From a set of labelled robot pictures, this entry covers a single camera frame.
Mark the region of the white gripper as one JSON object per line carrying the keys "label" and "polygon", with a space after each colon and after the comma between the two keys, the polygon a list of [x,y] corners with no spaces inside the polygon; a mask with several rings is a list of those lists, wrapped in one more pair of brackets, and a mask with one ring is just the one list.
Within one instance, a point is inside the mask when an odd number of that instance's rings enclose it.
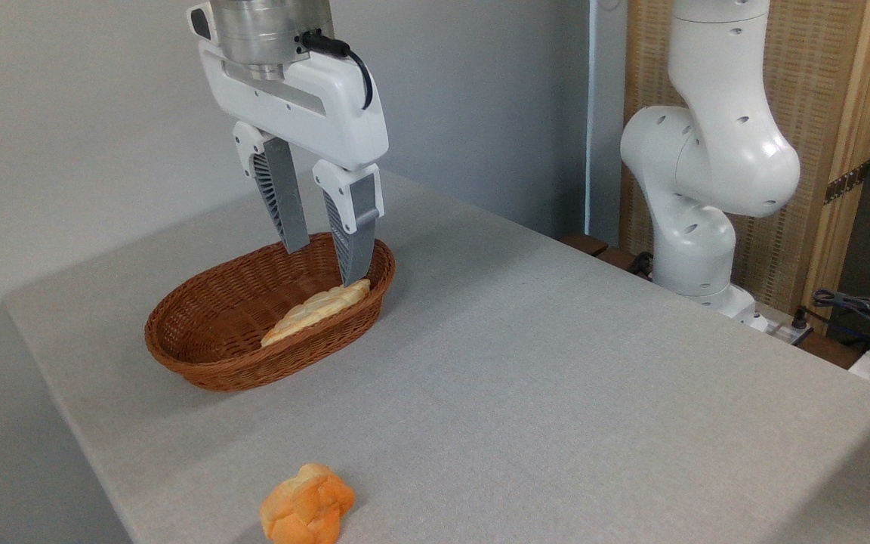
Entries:
{"label": "white gripper", "polygon": [[310,244],[290,142],[323,158],[312,173],[324,193],[342,285],[365,277],[375,223],[384,216],[373,162],[389,150],[389,135],[380,97],[363,107],[365,83],[358,66],[310,53],[285,65],[281,79],[262,82],[210,42],[200,41],[198,48],[214,99],[239,120],[233,128],[239,161],[256,183],[285,250]]}

